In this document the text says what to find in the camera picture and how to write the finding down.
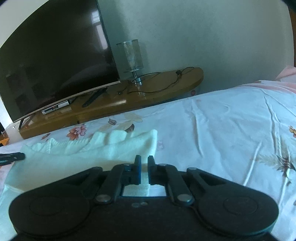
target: bed sheet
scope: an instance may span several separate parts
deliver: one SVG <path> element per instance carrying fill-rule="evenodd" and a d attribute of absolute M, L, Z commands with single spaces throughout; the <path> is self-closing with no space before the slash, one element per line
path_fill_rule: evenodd
<path fill-rule="evenodd" d="M 172 164 L 180 171 L 197 167 L 268 194 L 280 209 L 272 234 L 280 241 L 293 241 L 296 94 L 292 89 L 261 81 L 89 121 L 1 147 L 0 152 L 17 152 L 24 144 L 51 137 L 75 141 L 95 131 L 156 129 L 156 163 Z M 0 240 L 5 241 L 15 234 L 7 210 L 19 194 L 3 183 L 9 169 L 0 169 Z M 152 186 L 150 196 L 159 195 L 165 195 L 164 189 Z"/>

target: television stand leg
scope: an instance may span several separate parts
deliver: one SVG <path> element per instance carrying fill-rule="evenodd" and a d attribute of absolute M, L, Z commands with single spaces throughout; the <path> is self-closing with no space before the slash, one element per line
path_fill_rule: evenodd
<path fill-rule="evenodd" d="M 21 127 L 22 127 L 22 123 L 24 122 L 24 119 L 21 119 L 20 120 L 20 125 L 19 125 L 19 130 L 21 129 Z"/>
<path fill-rule="evenodd" d="M 83 105 L 82 107 L 87 107 L 89 106 L 96 98 L 98 98 L 101 94 L 103 94 L 104 92 L 106 92 L 108 88 L 102 88 L 99 89 L 98 91 L 96 91 Z"/>

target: circular cover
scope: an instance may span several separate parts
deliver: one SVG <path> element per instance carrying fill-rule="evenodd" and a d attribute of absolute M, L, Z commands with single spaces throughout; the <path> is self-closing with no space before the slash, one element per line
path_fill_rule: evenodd
<path fill-rule="evenodd" d="M 198 203 L 198 212 L 216 230 L 238 236 L 268 231 L 279 215 L 275 201 L 264 193 L 229 187 L 213 188 L 206 193 Z"/>
<path fill-rule="evenodd" d="M 77 187 L 62 185 L 21 194 L 12 201 L 9 217 L 18 232 L 52 236 L 78 226 L 89 209 L 88 200 Z"/>

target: wooden shelf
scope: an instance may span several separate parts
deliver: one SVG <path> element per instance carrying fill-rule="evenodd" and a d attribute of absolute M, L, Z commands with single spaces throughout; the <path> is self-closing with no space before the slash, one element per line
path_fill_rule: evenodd
<path fill-rule="evenodd" d="M 187 69 L 175 84 L 163 91 L 130 94 L 127 94 L 127 92 L 136 90 L 152 92 L 163 89 L 176 81 L 176 71 L 145 76 L 142 86 L 136 86 L 136 84 L 124 80 L 121 84 L 108 87 L 107 91 L 88 107 L 81 107 L 90 97 L 90 95 L 84 95 L 79 96 L 69 106 L 49 114 L 43 115 L 40 111 L 31 116 L 19 132 L 24 139 L 27 139 L 78 123 L 156 105 L 196 88 L 203 81 L 203 77 L 201 68 Z M 125 87 L 127 87 L 125 91 L 119 95 L 118 92 Z"/>

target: glass lamp shade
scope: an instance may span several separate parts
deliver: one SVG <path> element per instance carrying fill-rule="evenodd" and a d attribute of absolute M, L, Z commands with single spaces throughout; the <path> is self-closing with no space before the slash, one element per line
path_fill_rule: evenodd
<path fill-rule="evenodd" d="M 118 43 L 124 72 L 134 72 L 143 68 L 141 51 L 137 39 Z"/>

